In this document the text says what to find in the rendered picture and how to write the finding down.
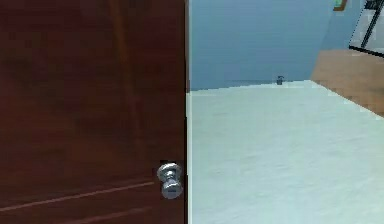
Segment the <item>black framed window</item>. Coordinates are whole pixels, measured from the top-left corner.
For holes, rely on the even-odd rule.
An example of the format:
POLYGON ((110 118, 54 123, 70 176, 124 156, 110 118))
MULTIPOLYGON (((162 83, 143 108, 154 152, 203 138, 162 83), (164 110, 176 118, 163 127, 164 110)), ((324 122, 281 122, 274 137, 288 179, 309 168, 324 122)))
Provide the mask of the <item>black framed window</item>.
POLYGON ((384 0, 365 0, 349 48, 384 58, 384 0))

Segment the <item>silver round door knob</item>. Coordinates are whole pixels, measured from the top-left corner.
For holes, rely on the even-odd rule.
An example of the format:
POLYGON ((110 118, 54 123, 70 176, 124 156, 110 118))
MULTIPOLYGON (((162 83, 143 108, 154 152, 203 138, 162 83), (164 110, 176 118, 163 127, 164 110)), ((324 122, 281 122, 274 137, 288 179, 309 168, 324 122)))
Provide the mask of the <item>silver round door knob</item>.
POLYGON ((177 163, 166 163, 157 170, 157 177, 162 182, 161 193, 166 199, 176 199, 183 192, 180 181, 182 168, 177 163))

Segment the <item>dark brown wooden door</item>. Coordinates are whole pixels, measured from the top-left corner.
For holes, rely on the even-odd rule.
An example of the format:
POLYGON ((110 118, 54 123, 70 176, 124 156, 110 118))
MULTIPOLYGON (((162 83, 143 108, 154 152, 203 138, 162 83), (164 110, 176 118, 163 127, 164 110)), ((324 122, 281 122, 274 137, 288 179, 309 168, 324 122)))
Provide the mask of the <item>dark brown wooden door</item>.
POLYGON ((186 11, 0 0, 0 224, 186 224, 186 11))

